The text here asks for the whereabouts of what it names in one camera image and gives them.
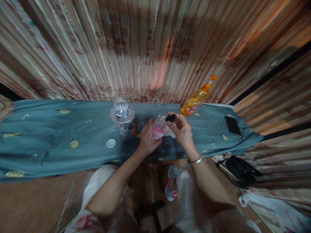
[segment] blue fabric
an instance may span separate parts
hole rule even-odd
[[[136,131],[141,123],[151,117],[167,116],[167,111],[179,113],[180,104],[131,103],[136,111]],[[26,100],[15,102],[13,114],[0,125],[0,181],[5,181],[9,171],[23,171],[23,178],[53,176],[98,168],[104,163],[118,160],[122,163],[137,149],[140,138],[123,141],[110,119],[110,101],[84,100]],[[246,122],[233,109],[222,106],[202,105],[187,116],[191,123],[193,140],[203,156],[224,152],[242,154],[248,147],[263,139],[250,130]],[[225,116],[231,115],[238,122],[242,136],[229,133]],[[5,134],[19,133],[11,137]],[[106,142],[115,139],[117,144],[108,148]],[[76,140],[79,145],[72,148]],[[164,137],[162,144],[145,161],[158,161],[162,157],[185,157],[176,139]]]

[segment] black bag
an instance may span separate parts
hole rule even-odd
[[[220,169],[219,165],[226,161],[226,167],[237,179],[240,181],[234,181],[226,172]],[[254,176],[262,176],[256,168],[250,165],[248,162],[236,156],[231,156],[228,159],[219,161],[216,163],[216,167],[227,177],[227,179],[236,187],[246,188],[250,184],[255,183]]]

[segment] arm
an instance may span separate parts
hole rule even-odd
[[[199,159],[200,153],[196,149],[192,136],[191,125],[181,114],[176,114],[175,124],[167,121],[169,128],[175,133],[178,143],[183,147],[188,160],[194,162]],[[215,216],[223,210],[234,208],[234,201],[221,184],[219,179],[210,170],[204,159],[192,167],[201,200],[205,209]]]
[[[134,171],[161,144],[161,140],[154,141],[152,138],[152,121],[153,118],[143,127],[136,152],[101,186],[86,206],[98,218],[106,219],[114,213]]]

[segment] white sleeve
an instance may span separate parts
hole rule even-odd
[[[222,211],[213,218],[213,233],[220,232],[261,233],[259,227],[237,209]]]
[[[104,233],[104,227],[90,211],[81,210],[64,233]]]

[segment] orange juice bottle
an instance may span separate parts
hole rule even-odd
[[[210,96],[209,89],[212,87],[212,82],[218,79],[217,75],[212,75],[209,77],[208,83],[204,84],[203,87],[197,89],[187,100],[187,102],[183,105],[180,112],[185,115],[189,116],[197,110],[197,108],[204,103],[207,98]]]

